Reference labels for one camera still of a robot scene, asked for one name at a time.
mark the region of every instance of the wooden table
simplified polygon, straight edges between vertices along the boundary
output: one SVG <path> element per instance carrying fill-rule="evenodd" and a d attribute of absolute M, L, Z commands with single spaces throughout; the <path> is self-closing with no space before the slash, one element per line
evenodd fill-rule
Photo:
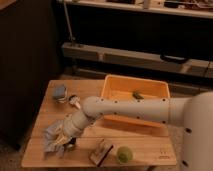
<path fill-rule="evenodd" d="M 114 145 L 102 166 L 121 166 L 115 158 L 120 146 L 128 146 L 133 151 L 133 160 L 126 166 L 176 164 L 166 126 L 131 125 L 105 119 L 100 119 L 86 128 L 82 137 L 77 139 L 75 150 L 67 151 L 63 158 L 53 154 L 44 159 L 43 130 L 67 114 L 77 111 L 68 103 L 60 104 L 52 99 L 53 88 L 59 84 L 64 84 L 68 88 L 69 95 L 77 94 L 83 101 L 88 96 L 100 96 L 103 80 L 50 81 L 22 160 L 23 167 L 95 167 L 88 156 L 102 138 L 111 140 Z"/>

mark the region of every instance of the black wall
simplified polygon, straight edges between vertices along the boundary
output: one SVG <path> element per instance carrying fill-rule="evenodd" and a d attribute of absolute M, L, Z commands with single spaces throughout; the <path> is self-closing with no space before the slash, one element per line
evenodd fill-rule
<path fill-rule="evenodd" d="M 0 138 L 19 140 L 60 73 L 51 0 L 19 0 L 0 11 Z"/>

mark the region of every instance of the toy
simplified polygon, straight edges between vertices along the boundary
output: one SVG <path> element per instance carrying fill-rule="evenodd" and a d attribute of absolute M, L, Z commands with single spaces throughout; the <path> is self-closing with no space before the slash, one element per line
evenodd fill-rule
<path fill-rule="evenodd" d="M 77 109 L 81 109 L 81 105 L 80 105 L 80 98 L 76 95 L 72 95 L 69 97 L 69 103 L 72 106 L 75 106 Z"/>

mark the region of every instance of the green object in bin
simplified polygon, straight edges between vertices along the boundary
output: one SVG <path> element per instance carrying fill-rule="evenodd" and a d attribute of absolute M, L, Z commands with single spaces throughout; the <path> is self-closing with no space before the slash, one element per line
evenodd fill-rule
<path fill-rule="evenodd" d="M 125 164 L 132 160 L 133 153 L 130 148 L 123 146 L 118 148 L 116 157 L 120 164 Z"/>

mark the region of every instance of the orange tray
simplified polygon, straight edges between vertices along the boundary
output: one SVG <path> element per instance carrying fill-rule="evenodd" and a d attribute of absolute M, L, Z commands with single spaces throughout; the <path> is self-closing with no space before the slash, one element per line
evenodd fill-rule
<path fill-rule="evenodd" d="M 118 75 L 106 76 L 101 97 L 109 100 L 134 100 L 135 98 L 132 96 L 134 91 L 139 92 L 144 99 L 170 98 L 169 87 L 166 82 Z M 107 115 L 104 118 L 131 124 L 162 125 L 117 115 Z"/>

